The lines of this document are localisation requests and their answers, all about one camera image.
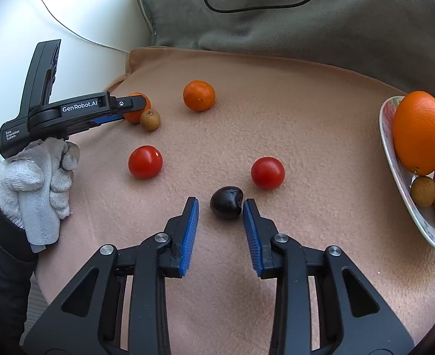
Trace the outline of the white gloved left hand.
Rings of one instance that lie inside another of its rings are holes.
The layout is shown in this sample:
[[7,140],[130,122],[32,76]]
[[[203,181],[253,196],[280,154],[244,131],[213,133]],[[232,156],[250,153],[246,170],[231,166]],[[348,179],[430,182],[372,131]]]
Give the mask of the white gloved left hand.
[[26,233],[33,253],[59,239],[60,223],[71,214],[69,192],[79,161],[76,144],[48,138],[2,162],[0,210]]

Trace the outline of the black left sleeve forearm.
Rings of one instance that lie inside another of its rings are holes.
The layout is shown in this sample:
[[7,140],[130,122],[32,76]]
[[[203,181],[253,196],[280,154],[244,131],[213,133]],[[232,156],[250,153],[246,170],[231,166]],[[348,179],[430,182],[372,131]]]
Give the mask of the black left sleeve forearm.
[[26,233],[0,208],[0,354],[23,354],[30,279],[38,262]]

